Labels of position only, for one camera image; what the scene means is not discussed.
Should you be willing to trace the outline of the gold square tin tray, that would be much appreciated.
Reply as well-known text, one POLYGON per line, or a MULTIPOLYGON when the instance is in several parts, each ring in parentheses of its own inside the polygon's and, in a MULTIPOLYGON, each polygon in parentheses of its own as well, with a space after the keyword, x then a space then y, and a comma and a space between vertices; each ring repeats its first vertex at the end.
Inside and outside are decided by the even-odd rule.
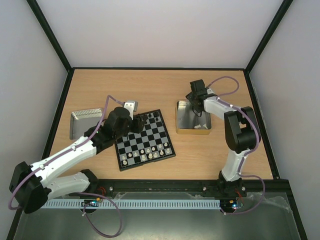
POLYGON ((212 130, 211 115, 202 112, 202 116, 197 116, 188 100, 179 100, 175 108, 175 129, 178 135, 209 135, 212 130))

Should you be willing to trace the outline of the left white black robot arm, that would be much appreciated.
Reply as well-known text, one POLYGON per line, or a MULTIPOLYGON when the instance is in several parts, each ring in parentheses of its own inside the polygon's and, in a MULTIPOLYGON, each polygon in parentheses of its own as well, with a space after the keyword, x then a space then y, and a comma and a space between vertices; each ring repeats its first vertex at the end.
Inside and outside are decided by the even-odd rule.
POLYGON ((18 209, 26 214, 40 209, 48 200, 74 192, 89 192, 97 185, 90 170, 61 177, 66 170, 113 146, 128 133, 140 133, 146 124, 144 114, 133 114, 125 107, 116 107, 107 119, 89 128, 78 140, 43 160, 28 165, 17 164, 9 184, 18 209))

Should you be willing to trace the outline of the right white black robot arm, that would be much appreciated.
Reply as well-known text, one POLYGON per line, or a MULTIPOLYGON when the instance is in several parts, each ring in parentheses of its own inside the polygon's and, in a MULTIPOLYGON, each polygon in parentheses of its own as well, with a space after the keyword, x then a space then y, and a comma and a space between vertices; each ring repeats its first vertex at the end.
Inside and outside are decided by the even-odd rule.
POLYGON ((239 107, 228 103, 217 95, 202 79, 190 82, 191 92, 185 97, 197 113, 212 114, 224 121, 225 141, 229 148, 226 163, 219 172, 217 189, 229 196, 236 188, 241 188, 242 169, 247 157, 254 152, 261 141, 254 110, 250 106, 239 107))

